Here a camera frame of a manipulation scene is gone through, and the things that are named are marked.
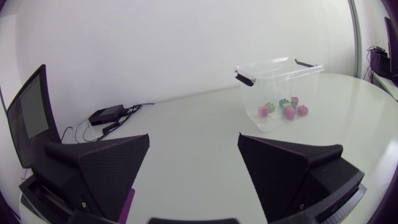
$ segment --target pink block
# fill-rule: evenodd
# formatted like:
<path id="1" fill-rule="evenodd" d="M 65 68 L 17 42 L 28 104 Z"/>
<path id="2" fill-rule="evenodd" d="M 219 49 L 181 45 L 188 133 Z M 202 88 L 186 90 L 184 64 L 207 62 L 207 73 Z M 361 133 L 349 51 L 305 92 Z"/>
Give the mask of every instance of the pink block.
<path id="1" fill-rule="evenodd" d="M 308 114 L 308 108 L 305 105 L 299 106 L 297 108 L 298 114 L 301 116 L 305 116 Z"/>
<path id="2" fill-rule="evenodd" d="M 292 108 L 292 106 L 288 106 L 285 109 L 285 116 L 287 119 L 294 119 L 294 109 Z"/>
<path id="3" fill-rule="evenodd" d="M 296 102 L 296 103 L 298 103 L 298 102 L 299 102 L 299 98 L 296 97 L 296 96 L 292 96 L 291 102 Z"/>
<path id="4" fill-rule="evenodd" d="M 266 117 L 268 116 L 268 106 L 259 106 L 259 117 Z"/>

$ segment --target white wall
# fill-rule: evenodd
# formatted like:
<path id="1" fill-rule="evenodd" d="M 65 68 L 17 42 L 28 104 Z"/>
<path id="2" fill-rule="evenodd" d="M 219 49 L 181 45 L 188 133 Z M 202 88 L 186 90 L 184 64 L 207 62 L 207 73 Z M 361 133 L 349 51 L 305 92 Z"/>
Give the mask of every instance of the white wall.
<path id="1" fill-rule="evenodd" d="M 0 13 L 0 86 L 6 106 L 19 88 L 15 51 L 16 12 L 20 1 L 7 1 Z M 10 207 L 19 213 L 19 188 L 25 170 L 12 143 L 4 110 L 0 109 L 0 191 Z"/>
<path id="2" fill-rule="evenodd" d="M 24 1 L 22 82 L 47 64 L 58 131 L 94 111 L 237 85 L 234 68 L 283 55 L 353 75 L 347 0 Z"/>
<path id="3" fill-rule="evenodd" d="M 381 0 L 354 0 L 358 13 L 359 27 L 361 29 L 362 41 L 362 71 L 364 77 L 369 62 L 366 59 L 371 46 L 379 46 L 388 52 L 388 36 L 384 17 L 389 17 Z"/>

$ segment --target white surface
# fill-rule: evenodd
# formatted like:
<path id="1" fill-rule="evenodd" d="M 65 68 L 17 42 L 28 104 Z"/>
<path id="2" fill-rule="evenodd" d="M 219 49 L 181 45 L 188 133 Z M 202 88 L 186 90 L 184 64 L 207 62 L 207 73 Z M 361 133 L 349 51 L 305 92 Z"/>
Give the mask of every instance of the white surface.
<path id="1" fill-rule="evenodd" d="M 98 108 L 237 86 L 239 64 L 293 55 L 354 70 L 347 0 L 23 1 L 16 44 L 22 82 L 47 64 L 60 134 Z"/>
<path id="2" fill-rule="evenodd" d="M 4 102 L 9 106 L 21 85 L 19 78 L 16 51 L 16 7 L 15 1 L 7 1 L 0 13 L 0 86 Z M 0 191 L 6 202 L 16 212 L 19 206 L 19 189 L 21 177 L 25 170 L 19 163 L 12 143 L 6 114 L 0 106 Z"/>
<path id="3" fill-rule="evenodd" d="M 22 86 L 15 51 L 16 18 L 15 14 L 0 17 L 0 86 L 6 107 Z"/>
<path id="4" fill-rule="evenodd" d="M 318 84 L 317 101 L 327 105 L 318 104 L 311 116 L 269 133 L 246 115 L 239 88 L 146 106 L 134 114 L 108 137 L 150 137 L 127 222 L 236 217 L 243 224 L 265 223 L 237 147 L 241 132 L 302 144 L 342 144 L 343 158 L 365 173 L 362 183 L 368 188 L 344 223 L 366 223 L 397 165 L 398 104 L 380 88 L 346 75 L 322 73 Z M 99 134 L 91 129 L 87 138 Z M 23 220 L 33 215 L 21 214 Z"/>
<path id="5" fill-rule="evenodd" d="M 388 52 L 388 37 L 384 17 L 389 17 L 381 0 L 354 0 L 361 30 L 361 78 L 364 77 L 369 62 L 366 59 L 368 48 L 373 45 L 384 48 Z"/>
<path id="6" fill-rule="evenodd" d="M 398 101 L 398 87 L 389 79 L 380 77 L 378 74 L 374 73 L 374 77 L 379 81 L 379 83 L 384 87 L 384 89 L 390 94 L 393 99 Z"/>

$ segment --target transparent plastic box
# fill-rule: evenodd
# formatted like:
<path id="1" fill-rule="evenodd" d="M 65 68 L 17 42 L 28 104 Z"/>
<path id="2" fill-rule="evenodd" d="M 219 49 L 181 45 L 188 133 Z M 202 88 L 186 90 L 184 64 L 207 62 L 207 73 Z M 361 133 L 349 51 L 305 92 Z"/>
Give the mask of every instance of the transparent plastic box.
<path id="1" fill-rule="evenodd" d="M 301 117 L 311 116 L 316 103 L 314 98 L 318 77 L 322 70 L 323 65 L 309 65 L 289 57 L 238 66 L 236 78 L 241 83 L 246 113 L 264 132 Z M 292 97 L 297 97 L 298 103 L 294 103 L 295 99 L 292 103 Z M 283 99 L 289 102 L 280 106 L 280 100 Z M 268 105 L 267 115 L 262 112 L 260 115 L 259 107 L 264 111 L 263 106 L 267 103 L 272 103 L 275 111 L 270 113 L 271 107 Z M 305 107 L 299 109 L 302 105 L 308 108 L 307 114 Z"/>

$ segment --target white table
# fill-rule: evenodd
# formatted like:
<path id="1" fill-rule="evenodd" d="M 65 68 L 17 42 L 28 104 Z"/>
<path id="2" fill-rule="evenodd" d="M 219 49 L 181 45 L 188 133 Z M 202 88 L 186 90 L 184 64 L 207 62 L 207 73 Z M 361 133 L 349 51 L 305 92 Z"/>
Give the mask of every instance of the white table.
<path id="1" fill-rule="evenodd" d="M 108 136 L 150 137 L 127 222 L 235 217 L 241 223 L 266 223 L 237 147 L 242 132 L 302 144 L 342 144 L 343 158 L 365 173 L 362 183 L 368 188 L 344 223 L 366 223 L 398 162 L 398 104 L 368 82 L 325 73 L 317 101 L 311 114 L 269 133 L 246 115 L 239 88 L 144 107 Z M 91 129 L 86 137 L 97 135 L 99 129 Z M 34 220 L 23 210 L 20 205 L 23 220 Z"/>
<path id="2" fill-rule="evenodd" d="M 398 86 L 396 86 L 390 79 L 373 74 L 373 82 L 377 81 L 381 87 L 385 89 L 396 101 L 398 101 Z"/>

